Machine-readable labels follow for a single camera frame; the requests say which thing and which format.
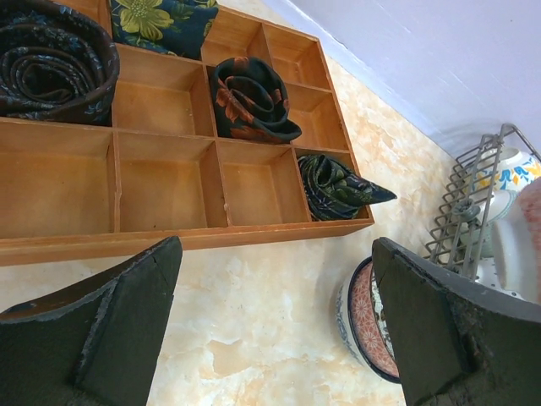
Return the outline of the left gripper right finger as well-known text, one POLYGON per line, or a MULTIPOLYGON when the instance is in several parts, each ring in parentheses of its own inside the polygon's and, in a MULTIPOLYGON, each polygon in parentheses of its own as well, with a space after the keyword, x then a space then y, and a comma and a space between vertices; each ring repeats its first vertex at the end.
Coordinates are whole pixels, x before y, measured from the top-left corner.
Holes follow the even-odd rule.
POLYGON ((375 278, 408 405, 538 405, 540 307, 388 238, 375 278))

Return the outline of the blue white floral bowl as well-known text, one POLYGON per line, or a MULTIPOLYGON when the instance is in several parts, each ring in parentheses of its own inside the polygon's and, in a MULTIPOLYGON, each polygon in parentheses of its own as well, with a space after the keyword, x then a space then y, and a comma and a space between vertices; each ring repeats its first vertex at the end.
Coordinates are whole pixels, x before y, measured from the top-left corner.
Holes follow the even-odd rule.
MULTIPOLYGON (((335 300, 336 323, 337 323, 340 337, 344 345, 346 346, 347 350, 354 357, 354 359, 359 364, 367 367, 368 369, 373 371, 377 376, 387 381, 369 366, 368 361, 361 354, 360 347, 358 346, 358 340, 353 330, 352 317, 350 316, 350 306, 351 306, 350 293, 351 293, 352 285, 357 273, 360 271, 361 267, 364 266, 368 262, 368 260, 372 260, 372 259, 368 257, 365 260, 363 260, 357 266, 353 274, 350 277, 347 277, 344 283, 339 288, 338 293, 336 295, 336 300, 335 300)), ((389 381, 389 382, 398 384, 400 382, 400 376, 399 376, 399 382, 392 382, 392 381, 389 381)))

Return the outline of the pink bowl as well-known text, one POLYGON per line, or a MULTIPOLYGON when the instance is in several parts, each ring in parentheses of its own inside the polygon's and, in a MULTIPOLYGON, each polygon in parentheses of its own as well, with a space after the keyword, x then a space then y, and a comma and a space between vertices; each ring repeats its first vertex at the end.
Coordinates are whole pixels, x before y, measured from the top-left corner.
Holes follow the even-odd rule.
POLYGON ((540 180, 526 186, 492 231, 500 286, 540 303, 540 180))
POLYGON ((374 279, 372 260, 357 273, 350 293, 350 316, 361 354, 387 381, 399 382, 385 312, 374 279))

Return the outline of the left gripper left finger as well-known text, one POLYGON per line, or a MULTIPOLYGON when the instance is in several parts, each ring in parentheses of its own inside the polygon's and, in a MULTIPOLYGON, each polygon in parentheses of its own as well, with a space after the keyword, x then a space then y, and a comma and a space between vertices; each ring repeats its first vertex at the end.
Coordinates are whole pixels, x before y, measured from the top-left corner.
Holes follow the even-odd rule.
POLYGON ((144 405, 183 257, 179 237, 1 314, 3 405, 144 405))

